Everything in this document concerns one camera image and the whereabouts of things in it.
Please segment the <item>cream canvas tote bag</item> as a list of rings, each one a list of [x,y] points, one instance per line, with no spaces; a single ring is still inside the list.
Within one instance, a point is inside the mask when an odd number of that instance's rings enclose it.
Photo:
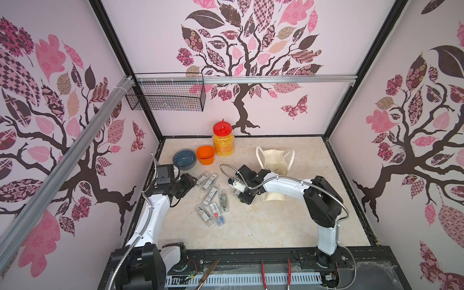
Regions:
[[[270,170],[271,172],[286,176],[290,171],[294,158],[295,151],[279,151],[276,149],[263,150],[261,147],[256,147],[256,157],[261,169]]]

